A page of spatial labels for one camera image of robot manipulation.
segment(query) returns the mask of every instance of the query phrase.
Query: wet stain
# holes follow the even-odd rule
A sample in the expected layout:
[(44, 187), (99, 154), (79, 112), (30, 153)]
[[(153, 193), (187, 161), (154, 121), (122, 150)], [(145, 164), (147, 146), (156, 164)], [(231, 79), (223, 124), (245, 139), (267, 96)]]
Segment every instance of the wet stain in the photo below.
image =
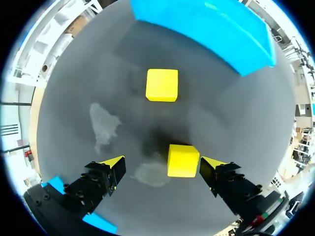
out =
[(117, 116), (111, 115), (96, 102), (91, 104), (90, 117), (96, 140), (94, 148), (97, 154), (100, 154), (104, 146), (109, 145), (110, 140), (117, 137), (116, 129), (122, 123)]

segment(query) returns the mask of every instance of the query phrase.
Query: shelf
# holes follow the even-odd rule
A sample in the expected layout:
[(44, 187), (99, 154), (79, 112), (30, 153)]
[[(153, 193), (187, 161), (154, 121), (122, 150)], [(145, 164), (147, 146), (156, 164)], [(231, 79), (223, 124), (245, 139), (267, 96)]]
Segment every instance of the shelf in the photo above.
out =
[(18, 64), (21, 64), (27, 57), (29, 51), (33, 47), (37, 37), (40, 35), (42, 29), (48, 24), (48, 22), (54, 17), (54, 15), (63, 6), (64, 0), (54, 1), (36, 20), (27, 36), (25, 37), (21, 47), (16, 53), (12, 63), (12, 73)]
[(83, 0), (57, 0), (37, 19), (14, 58), (8, 81), (45, 86), (48, 78), (40, 76), (46, 59), (69, 25), (85, 10), (97, 4)]
[(47, 46), (43, 50), (43, 53), (41, 54), (41, 57), (34, 57), (33, 59), (36, 60), (36, 64), (32, 67), (33, 73), (31, 73), (31, 76), (36, 78), (39, 76), (41, 67), (43, 66), (46, 58), (48, 57), (50, 51), (54, 47), (57, 40), (60, 38), (60, 36), (63, 34), (63, 32), (68, 28), (68, 26), (82, 13), (84, 12), (88, 7), (90, 7), (93, 4), (93, 2), (89, 2), (85, 5), (83, 5), (80, 8), (74, 9), (71, 13), (71, 16), (68, 20), (66, 20), (62, 25), (59, 25), (55, 19), (52, 19), (50, 24), (51, 27), (54, 28), (54, 30), (50, 30), (48, 35), (43, 37), (42, 35), (39, 36), (37, 42), (41, 42), (46, 44)]

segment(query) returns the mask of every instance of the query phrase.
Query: wall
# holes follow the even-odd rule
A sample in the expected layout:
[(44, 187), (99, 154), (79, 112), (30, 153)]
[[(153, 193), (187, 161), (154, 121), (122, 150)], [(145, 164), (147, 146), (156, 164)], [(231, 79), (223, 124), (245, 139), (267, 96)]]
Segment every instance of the wall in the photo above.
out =
[(296, 104), (311, 104), (311, 98), (306, 85), (295, 86), (294, 96)]
[(296, 127), (298, 128), (312, 128), (312, 117), (296, 117)]

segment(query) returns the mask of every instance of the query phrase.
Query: gray table surface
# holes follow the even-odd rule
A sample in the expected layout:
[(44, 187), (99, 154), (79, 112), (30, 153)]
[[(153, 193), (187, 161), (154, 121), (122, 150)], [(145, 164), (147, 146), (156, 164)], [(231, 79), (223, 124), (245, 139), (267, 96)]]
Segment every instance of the gray table surface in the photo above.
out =
[[(293, 74), (276, 50), (277, 66), (241, 77), (189, 38), (135, 21), (127, 0), (116, 2), (72, 41), (48, 82), (37, 130), (43, 181), (72, 182), (87, 163), (125, 155), (125, 177), (95, 210), (120, 235), (217, 233), (236, 216), (201, 176), (167, 177), (168, 145), (194, 145), (268, 184), (295, 109)], [(175, 103), (146, 99), (149, 68), (179, 70)]]

